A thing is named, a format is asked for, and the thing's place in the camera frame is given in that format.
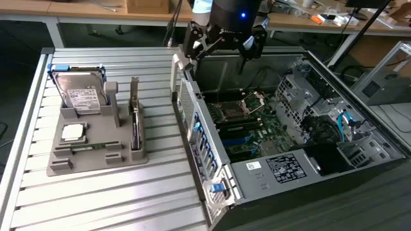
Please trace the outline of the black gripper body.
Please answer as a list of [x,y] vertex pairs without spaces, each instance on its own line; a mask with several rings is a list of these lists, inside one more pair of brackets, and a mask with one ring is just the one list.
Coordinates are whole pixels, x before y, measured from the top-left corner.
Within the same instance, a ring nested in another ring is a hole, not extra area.
[[207,25],[207,43],[218,48],[237,48],[251,36],[258,11],[258,0],[215,0]]

